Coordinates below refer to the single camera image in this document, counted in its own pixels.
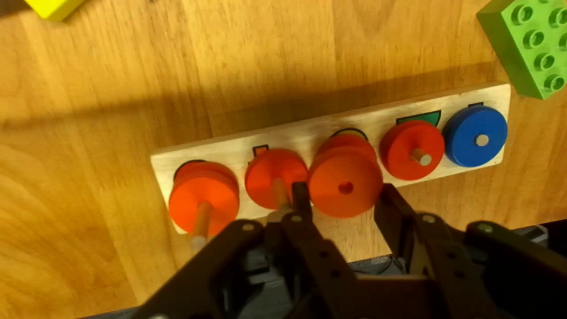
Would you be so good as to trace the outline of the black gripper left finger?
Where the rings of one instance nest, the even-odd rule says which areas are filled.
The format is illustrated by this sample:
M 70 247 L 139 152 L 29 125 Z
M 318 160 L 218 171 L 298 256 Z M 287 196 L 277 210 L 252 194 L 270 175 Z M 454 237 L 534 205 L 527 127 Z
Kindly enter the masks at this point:
M 358 319 L 358 279 L 334 240 L 312 221 L 309 185 L 293 183 L 293 212 L 282 219 L 291 242 L 295 306 L 287 319 Z

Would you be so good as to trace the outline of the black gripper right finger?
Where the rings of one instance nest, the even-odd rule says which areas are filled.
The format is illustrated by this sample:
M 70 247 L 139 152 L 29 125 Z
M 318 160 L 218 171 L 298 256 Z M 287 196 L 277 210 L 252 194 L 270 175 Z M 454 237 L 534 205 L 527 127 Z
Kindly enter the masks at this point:
M 374 221 L 396 256 L 406 260 L 412 286 L 426 286 L 427 311 L 442 319 L 498 319 L 458 231 L 438 214 L 417 212 L 394 183 L 385 183 Z

